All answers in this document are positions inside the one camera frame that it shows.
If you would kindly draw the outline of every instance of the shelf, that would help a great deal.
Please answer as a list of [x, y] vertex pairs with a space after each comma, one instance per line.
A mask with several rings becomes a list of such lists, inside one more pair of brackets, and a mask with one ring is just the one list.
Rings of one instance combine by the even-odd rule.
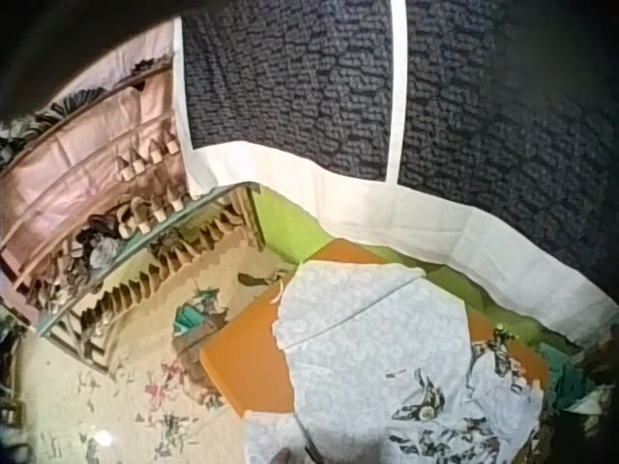
[[153, 239], [157, 238], [170, 228], [178, 226], [183, 219], [188, 218], [192, 213], [199, 210], [201, 207], [207, 205], [208, 203], [211, 203], [212, 201], [217, 200], [224, 195], [227, 195], [236, 188], [247, 188], [250, 186], [251, 184], [249, 183], [243, 183], [240, 185], [214, 188], [208, 194], [198, 198], [197, 200], [192, 200], [188, 202], [188, 204], [182, 211], [172, 213], [165, 222], [157, 223], [156, 225], [154, 225], [152, 230], [148, 234], [142, 235], [140, 233], [137, 233], [136, 235], [134, 235], [130, 240], [125, 243], [123, 249], [114, 259], [114, 263], [104, 270], [97, 270], [93, 272], [88, 285], [84, 286], [81, 290], [79, 290], [75, 298], [64, 304], [56, 314], [50, 314], [48, 312], [41, 313], [39, 320], [34, 325], [35, 331], [40, 336], [46, 335], [51, 330], [51, 328], [60, 319], [62, 319], [73, 306], [75, 306], [82, 298], [84, 298], [84, 296], [90, 293], [90, 291], [95, 288], [96, 285], [105, 280], [107, 276], [109, 276], [112, 272], [114, 272], [121, 265], [127, 262], [130, 258], [132, 258], [136, 253], [143, 249], [144, 246], [148, 245]]
[[151, 172], [156, 172], [163, 166], [166, 166], [170, 160], [180, 156], [180, 152], [173, 155], [166, 155], [163, 158], [163, 162], [157, 164], [149, 164], [146, 170], [135, 176], [128, 182], [119, 182], [107, 191], [101, 192], [97, 197], [98, 201], [84, 203], [77, 211], [71, 216], [65, 219], [56, 227], [56, 233], [51, 235], [46, 241], [41, 242], [28, 257], [28, 260], [19, 269], [19, 274], [13, 282], [13, 287], [17, 289], [23, 281], [32, 274], [32, 272], [41, 264], [41, 262], [56, 248], [60, 243], [65, 240], [75, 229], [80, 228], [86, 219], [93, 213], [93, 211], [105, 211], [103, 204], [109, 203], [110, 198], [117, 198], [123, 194], [128, 193], [133, 188], [135, 182], [140, 179], [144, 179]]
[[112, 87], [111, 89], [103, 92], [103, 94], [101, 94], [97, 99], [80, 107], [77, 111], [71, 113], [66, 118], [64, 118], [62, 121], [59, 121], [56, 125], [46, 130], [44, 133], [39, 135], [37, 138], [28, 142], [28, 144], [19, 153], [13, 156], [11, 161], [9, 161], [9, 165], [6, 166], [3, 171], [0, 172], [0, 179], [4, 179], [9, 174], [9, 172], [11, 172], [21, 162], [23, 158], [25, 158], [28, 154], [36, 150], [41, 144], [43, 144], [46, 140], [48, 140], [53, 134], [60, 131], [62, 128], [67, 126], [72, 121], [76, 120], [79, 116], [84, 114], [86, 111], [88, 111], [92, 107], [98, 105], [101, 102], [106, 101], [110, 97], [113, 97], [119, 92], [122, 92], [123, 90], [128, 89], [129, 87], [132, 87], [139, 82], [142, 82], [146, 79], [154, 77], [158, 74], [169, 72], [171, 69], [172, 69], [171, 63], [162, 63], [161, 65], [156, 66], [146, 72], [143, 72], [141, 74], [124, 79], [123, 81], [119, 82], [117, 85]]

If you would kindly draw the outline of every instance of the fabric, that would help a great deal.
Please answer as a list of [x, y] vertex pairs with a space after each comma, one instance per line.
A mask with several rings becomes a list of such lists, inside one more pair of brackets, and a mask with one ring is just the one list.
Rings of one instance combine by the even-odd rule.
[[[286, 287], [274, 335], [296, 417], [335, 462], [509, 462], [541, 411], [540, 391], [497, 373], [496, 351], [469, 378], [462, 302], [401, 265], [309, 262]], [[277, 446], [299, 448], [298, 424], [250, 420], [247, 440], [248, 462], [269, 462]]]
[[572, 32], [586, 14], [555, 3], [261, 0], [184, 14], [174, 71], [190, 190], [258, 182], [334, 236], [449, 264], [592, 343], [619, 317], [619, 79], [602, 46], [579, 53], [597, 39]]

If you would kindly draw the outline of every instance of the floor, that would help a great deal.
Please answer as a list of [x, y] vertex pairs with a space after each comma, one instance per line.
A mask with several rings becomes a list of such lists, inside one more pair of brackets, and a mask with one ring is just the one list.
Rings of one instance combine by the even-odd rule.
[[[24, 340], [20, 389], [38, 464], [244, 461], [242, 421], [216, 398], [199, 406], [185, 394], [171, 345], [174, 309], [196, 287], [219, 288], [219, 304], [233, 317], [264, 288], [243, 287], [237, 273], [268, 276], [282, 265], [243, 236], [230, 237], [218, 244], [219, 257], [201, 257], [183, 268], [122, 321], [115, 380], [45, 340]], [[108, 447], [98, 444], [110, 440]]]

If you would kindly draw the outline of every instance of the white printed fabric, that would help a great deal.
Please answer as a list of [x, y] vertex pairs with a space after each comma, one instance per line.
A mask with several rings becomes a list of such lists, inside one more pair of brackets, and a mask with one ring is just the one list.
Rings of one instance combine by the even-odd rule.
[[[274, 334], [297, 417], [328, 462], [510, 462], [541, 410], [504, 344], [474, 352], [462, 301], [419, 270], [309, 262]], [[248, 419], [247, 461], [289, 447], [302, 462], [294, 418], [271, 421]]]

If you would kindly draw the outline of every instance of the teal cloth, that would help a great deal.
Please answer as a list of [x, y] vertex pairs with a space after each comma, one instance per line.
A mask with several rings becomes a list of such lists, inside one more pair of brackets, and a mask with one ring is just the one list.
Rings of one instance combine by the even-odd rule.
[[183, 304], [176, 310], [176, 317], [174, 318], [174, 334], [184, 334], [185, 332], [200, 325], [205, 318], [205, 314], [202, 314], [190, 304]]
[[556, 348], [540, 343], [538, 352], [550, 370], [550, 383], [545, 393], [549, 412], [568, 409], [596, 387], [582, 369], [575, 367], [570, 358]]

